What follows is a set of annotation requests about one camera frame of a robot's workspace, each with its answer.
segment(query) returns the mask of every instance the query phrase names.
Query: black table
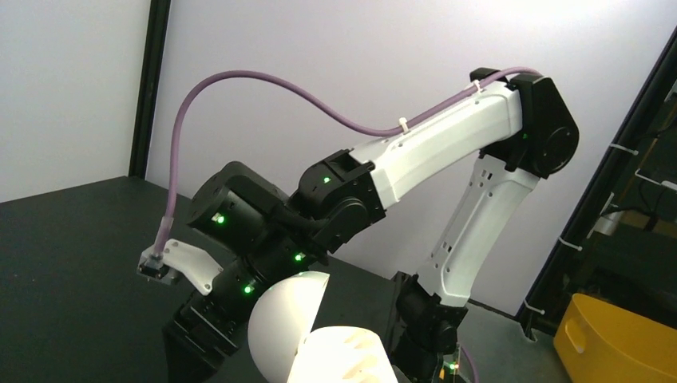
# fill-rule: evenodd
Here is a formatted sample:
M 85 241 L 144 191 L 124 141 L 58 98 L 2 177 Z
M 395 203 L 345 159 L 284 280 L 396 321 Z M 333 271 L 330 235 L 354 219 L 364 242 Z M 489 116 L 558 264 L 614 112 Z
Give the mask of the black table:
M 160 328 L 191 287 L 147 282 L 135 274 L 155 239 L 166 190 L 126 177 L 0 204 L 0 382 L 163 382 Z M 202 247 L 220 263 L 232 255 L 180 224 L 172 237 Z M 348 325 L 384 334 L 394 283 L 332 259 L 315 327 Z M 481 379 L 568 381 L 539 334 L 470 306 L 459 338 Z M 263 382 L 246 342 L 210 381 Z

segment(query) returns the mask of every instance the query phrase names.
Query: black metal frame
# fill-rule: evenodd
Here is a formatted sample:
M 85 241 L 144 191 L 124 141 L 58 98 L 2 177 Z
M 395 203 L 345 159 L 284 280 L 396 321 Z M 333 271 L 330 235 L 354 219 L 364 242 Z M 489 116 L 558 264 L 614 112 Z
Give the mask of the black metal frame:
M 169 22 L 170 0 L 151 0 L 148 14 L 148 29 L 141 69 L 137 119 L 134 124 L 132 153 L 129 158 L 129 176 L 144 179 L 148 167 L 148 152 L 155 116 L 157 88 L 160 81 L 160 67 L 164 52 L 164 39 Z
M 626 148 L 636 146 L 635 138 L 644 134 L 651 126 L 666 95 L 670 92 L 677 80 L 677 28 L 670 36 L 658 61 L 655 63 L 635 102 L 628 111 L 625 120 L 613 142 Z M 592 181 L 581 197 L 576 210 L 572 213 L 561 238 L 569 243 L 582 243 L 588 232 L 599 218 L 599 212 L 604 207 L 609 193 L 612 191 L 614 180 L 627 167 L 631 155 L 620 150 L 607 150 L 600 166 L 597 168 Z M 561 322 L 561 316 L 553 308 L 557 302 L 552 298 L 553 289 L 561 290 L 563 272 L 574 259 L 576 249 L 557 243 L 552 249 L 545 266 L 532 285 L 527 302 L 530 306 L 545 310 L 540 315 L 522 305 L 517 313 L 517 320 L 521 323 L 525 334 L 531 336 L 531 329 L 536 328 L 549 334 L 554 334 Z

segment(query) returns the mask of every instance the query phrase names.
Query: black tabletop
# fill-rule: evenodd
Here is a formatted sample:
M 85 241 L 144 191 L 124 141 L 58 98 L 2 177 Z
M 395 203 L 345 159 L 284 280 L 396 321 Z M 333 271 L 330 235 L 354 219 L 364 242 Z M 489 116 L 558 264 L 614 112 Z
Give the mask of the black tabletop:
M 192 290 L 135 274 L 166 190 L 126 177 L 0 204 L 0 381 L 167 381 L 160 328 Z M 180 223 L 172 237 L 220 263 L 225 249 Z M 315 327 L 385 331 L 394 284 L 332 259 Z M 265 381 L 246 342 L 214 382 Z

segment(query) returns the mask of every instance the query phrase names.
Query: wire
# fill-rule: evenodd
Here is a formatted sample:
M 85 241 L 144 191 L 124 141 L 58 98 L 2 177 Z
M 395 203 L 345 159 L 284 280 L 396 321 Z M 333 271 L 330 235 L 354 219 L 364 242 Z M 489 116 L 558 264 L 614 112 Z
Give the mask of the wire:
M 642 135 L 639 135 L 635 138 L 635 142 L 639 142 L 641 140 L 644 140 L 646 138 L 653 138 L 653 139 L 659 139 L 664 133 L 670 132 L 671 130 L 677 129 L 677 115 L 672 117 L 672 122 L 670 124 L 667 124 L 667 127 L 655 132 L 649 132 L 649 133 L 644 133 Z
M 516 73 L 533 73 L 540 75 L 540 73 L 538 73 L 534 69 L 525 67 L 514 67 L 504 69 L 502 71 L 487 76 L 487 78 L 480 81 L 479 86 L 481 88 L 484 88 L 486 85 L 491 84 L 492 82 L 498 80 L 499 78 L 506 77 Z M 292 93 L 295 93 L 296 95 L 302 97 L 306 101 L 310 102 L 316 108 L 322 110 L 329 117 L 338 121 L 340 124 L 343 124 L 346 127 L 355 130 L 356 132 L 360 132 L 368 136 L 388 137 L 395 136 L 402 132 L 402 126 L 397 126 L 395 128 L 385 130 L 378 130 L 367 128 L 360 124 L 356 124 L 353 121 L 348 120 L 338 112 L 334 111 L 327 104 L 321 102 L 320 99 L 313 96 L 308 91 L 282 78 L 272 76 L 271 74 L 255 72 L 251 70 L 230 70 L 227 72 L 213 74 L 210 77 L 207 77 L 204 80 L 200 81 L 197 85 L 195 85 L 195 87 L 193 87 L 193 89 L 191 89 L 190 92 L 188 92 L 188 95 L 184 98 L 184 101 L 181 103 L 179 111 L 176 114 L 176 119 L 174 120 L 174 129 L 172 130 L 172 146 L 170 149 L 170 157 L 169 157 L 169 188 L 167 196 L 167 207 L 164 211 L 165 222 L 169 222 L 170 219 L 173 218 L 174 209 L 176 207 L 176 189 L 178 186 L 178 178 L 179 178 L 179 142 L 181 136 L 181 128 L 183 126 L 184 118 L 186 117 L 188 107 L 196 99 L 197 95 L 200 94 L 200 92 L 202 92 L 209 85 L 212 85 L 218 81 L 227 80 L 231 78 L 251 78 L 255 80 L 265 81 L 273 85 L 278 85 L 282 88 L 285 88 L 286 90 L 289 90 Z M 435 114 L 438 114 L 442 110 L 447 109 L 449 106 L 456 104 L 457 102 L 465 99 L 468 96 L 471 96 L 476 91 L 477 89 L 475 87 L 463 89 L 459 93 L 435 105 L 433 108 L 430 108 L 425 112 L 419 114 L 418 116 L 412 118 L 411 120 L 408 120 L 407 124 L 412 128 L 422 123 L 423 121 L 429 119 L 430 117 L 434 116 Z M 171 229 L 172 229 L 171 225 L 163 225 L 163 224 L 160 225 L 160 229 L 157 232 L 156 242 L 154 246 L 155 254 L 157 255 L 161 254 L 161 252 L 163 251 L 164 244 L 167 242 L 167 239 L 169 238 L 169 232 L 171 231 Z
M 663 190 L 660 191 L 658 194 L 658 197 L 656 197 L 656 202 L 654 203 L 654 210 L 653 212 L 658 214 L 658 206 L 660 205 L 660 200 L 663 198 L 663 195 L 667 192 L 667 188 L 663 187 Z
M 639 184 L 637 185 L 637 192 L 639 193 L 639 199 L 642 200 L 642 203 L 644 204 L 645 208 L 649 211 L 652 211 L 651 205 L 649 205 L 649 202 L 647 200 L 647 197 L 644 195 L 644 185 L 647 184 L 647 181 L 641 180 Z
M 470 365 L 470 369 L 473 371 L 473 383 L 480 383 L 480 375 L 479 373 L 477 373 L 477 366 L 475 365 L 473 359 L 470 357 L 470 354 L 462 345 L 460 345 L 458 348 L 461 350 L 461 353 L 465 355 L 465 359 L 468 360 L 468 365 Z

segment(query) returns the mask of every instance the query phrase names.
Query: robotic arm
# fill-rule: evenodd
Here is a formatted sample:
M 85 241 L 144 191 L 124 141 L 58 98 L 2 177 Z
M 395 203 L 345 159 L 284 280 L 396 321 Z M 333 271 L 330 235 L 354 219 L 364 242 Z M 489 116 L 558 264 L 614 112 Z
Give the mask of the robotic arm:
M 479 81 L 497 72 L 477 69 Z M 270 286 L 327 262 L 412 188 L 479 151 L 461 203 L 430 257 L 402 288 L 406 331 L 391 361 L 408 377 L 433 381 L 457 348 L 473 281 L 502 228 L 541 178 L 572 158 L 578 129 L 552 80 L 521 74 L 493 82 L 416 129 L 342 150 L 308 168 L 287 196 L 245 165 L 227 164 L 195 194 L 188 225 L 233 251 L 221 268 L 201 249 L 170 239 L 149 248 L 139 272 L 163 282 L 183 274 L 196 292 L 164 328 L 165 345 L 205 362 L 212 373 L 237 351 L 232 339 Z M 180 362 L 170 364 L 185 372 Z M 205 379 L 193 375 L 182 381 Z

